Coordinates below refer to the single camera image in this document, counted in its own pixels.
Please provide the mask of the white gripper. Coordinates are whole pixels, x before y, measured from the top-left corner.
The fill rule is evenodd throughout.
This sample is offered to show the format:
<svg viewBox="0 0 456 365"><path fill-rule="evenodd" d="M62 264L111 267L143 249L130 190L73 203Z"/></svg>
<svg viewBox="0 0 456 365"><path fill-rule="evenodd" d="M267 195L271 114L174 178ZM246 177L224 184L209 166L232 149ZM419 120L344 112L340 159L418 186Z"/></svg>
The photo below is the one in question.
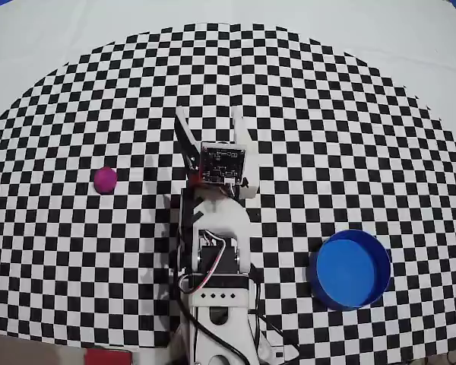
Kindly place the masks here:
<svg viewBox="0 0 456 365"><path fill-rule="evenodd" d="M189 169L189 187L201 198L254 198L259 187L258 155L242 107L233 109L234 141L200 143L190 129L184 109L176 107L174 130Z"/></svg>

